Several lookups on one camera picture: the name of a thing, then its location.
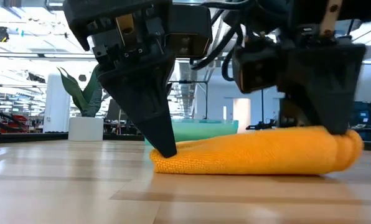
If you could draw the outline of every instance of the yellow towel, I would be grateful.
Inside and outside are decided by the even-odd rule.
[[[165,174],[326,174],[349,168],[364,143],[355,131],[333,136],[323,127],[284,128],[177,143],[177,155],[153,150]]]

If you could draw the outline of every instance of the white planter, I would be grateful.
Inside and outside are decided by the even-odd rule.
[[[76,117],[69,119],[69,141],[102,141],[104,120]]]

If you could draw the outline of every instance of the floor plank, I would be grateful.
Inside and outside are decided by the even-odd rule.
[[[153,174],[143,142],[0,145],[0,224],[371,223],[371,152],[321,177]]]

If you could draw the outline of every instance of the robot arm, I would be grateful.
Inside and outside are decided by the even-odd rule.
[[[220,10],[211,20],[208,7]],[[220,14],[231,29],[191,68],[208,65],[238,34],[223,77],[242,93],[277,86],[286,94],[279,125],[323,125],[344,134],[365,46],[335,38],[337,20],[371,21],[371,1],[227,0],[201,5],[171,0],[67,0],[64,13],[85,50],[99,63],[98,79],[134,125],[164,156],[176,154],[167,83],[176,58],[202,59]],[[245,39],[241,25],[245,26]],[[277,29],[277,42],[265,34]],[[233,78],[227,74],[232,59]]]

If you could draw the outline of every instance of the teal bin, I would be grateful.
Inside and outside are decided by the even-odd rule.
[[[216,136],[236,134],[238,121],[208,119],[173,119],[174,138],[176,142],[208,139]]]

